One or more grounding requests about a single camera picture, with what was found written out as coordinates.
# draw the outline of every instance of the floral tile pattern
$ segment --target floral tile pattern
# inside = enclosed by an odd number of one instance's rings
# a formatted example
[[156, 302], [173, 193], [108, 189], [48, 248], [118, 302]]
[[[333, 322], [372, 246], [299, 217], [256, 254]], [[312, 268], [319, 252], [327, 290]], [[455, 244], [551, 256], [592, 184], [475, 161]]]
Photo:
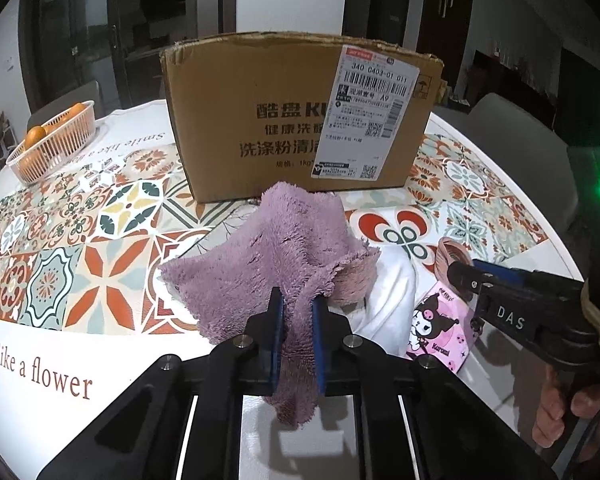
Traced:
[[5, 258], [8, 264], [0, 280], [0, 319], [18, 321], [37, 257], [37, 253], [28, 253]]
[[62, 329], [107, 334], [139, 330], [151, 241], [134, 236], [86, 244]]
[[82, 247], [40, 251], [27, 283], [18, 323], [61, 330], [67, 297], [74, 284], [75, 267]]
[[[436, 280], [443, 236], [491, 262], [547, 238], [498, 175], [435, 124], [404, 187], [336, 194], [355, 235], [397, 244], [417, 263], [418, 293]], [[98, 334], [196, 330], [160, 264], [224, 243], [255, 209], [243, 200], [198, 203], [175, 144], [19, 189], [0, 200], [0, 319]]]

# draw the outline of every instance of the human hand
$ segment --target human hand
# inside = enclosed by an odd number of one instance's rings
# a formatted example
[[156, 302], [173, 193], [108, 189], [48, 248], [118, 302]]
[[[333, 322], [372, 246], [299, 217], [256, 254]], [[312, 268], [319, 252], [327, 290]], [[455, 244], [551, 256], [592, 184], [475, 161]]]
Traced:
[[[560, 390], [560, 383], [556, 371], [549, 365], [546, 366], [546, 375], [540, 405], [536, 413], [536, 423], [532, 430], [533, 440], [541, 447], [551, 447], [564, 432], [562, 418], [566, 410], [566, 400]], [[579, 418], [593, 418], [600, 410], [600, 384], [588, 386], [577, 392], [571, 400], [571, 411]], [[592, 458], [600, 447], [600, 421], [596, 431], [587, 445], [582, 449], [579, 462]]]

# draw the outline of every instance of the chair backrest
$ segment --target chair backrest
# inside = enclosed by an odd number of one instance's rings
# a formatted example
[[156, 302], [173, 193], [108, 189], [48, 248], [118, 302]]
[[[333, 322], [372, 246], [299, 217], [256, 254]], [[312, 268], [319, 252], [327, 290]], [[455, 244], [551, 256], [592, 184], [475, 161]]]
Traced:
[[535, 117], [497, 94], [483, 97], [462, 131], [499, 165], [563, 233], [578, 206], [567, 144]]
[[37, 112], [33, 112], [29, 121], [27, 121], [27, 131], [32, 127], [48, 121], [50, 118], [58, 115], [60, 112], [67, 110], [78, 101], [93, 101], [93, 112], [96, 119], [104, 116], [104, 106], [102, 105], [102, 94], [100, 93], [100, 85], [97, 81], [90, 81], [80, 88], [71, 90], [70, 92], [59, 97], [55, 101], [44, 105]]

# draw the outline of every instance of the basket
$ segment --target basket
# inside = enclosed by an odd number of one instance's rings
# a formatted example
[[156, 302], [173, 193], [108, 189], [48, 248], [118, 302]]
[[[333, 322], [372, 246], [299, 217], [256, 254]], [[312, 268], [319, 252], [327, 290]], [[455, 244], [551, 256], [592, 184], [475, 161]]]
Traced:
[[[28, 150], [22, 141], [7, 158], [7, 166], [25, 186], [33, 184], [53, 171], [58, 170], [69, 161], [75, 153], [93, 137], [96, 131], [93, 101], [84, 101], [86, 109], [71, 118], [57, 130], [52, 131], [44, 139], [31, 146]], [[58, 124], [69, 110], [42, 124]]]

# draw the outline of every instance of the cardboard box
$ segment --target cardboard box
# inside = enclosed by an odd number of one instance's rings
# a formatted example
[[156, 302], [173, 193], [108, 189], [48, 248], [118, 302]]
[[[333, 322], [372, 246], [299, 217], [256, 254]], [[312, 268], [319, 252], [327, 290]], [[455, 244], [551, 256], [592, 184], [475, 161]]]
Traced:
[[[343, 45], [420, 70], [374, 180], [312, 178]], [[431, 55], [380, 41], [291, 32], [228, 34], [176, 44], [163, 51], [161, 62], [171, 125], [199, 202], [259, 196], [280, 180], [307, 190], [403, 186], [443, 67]]]

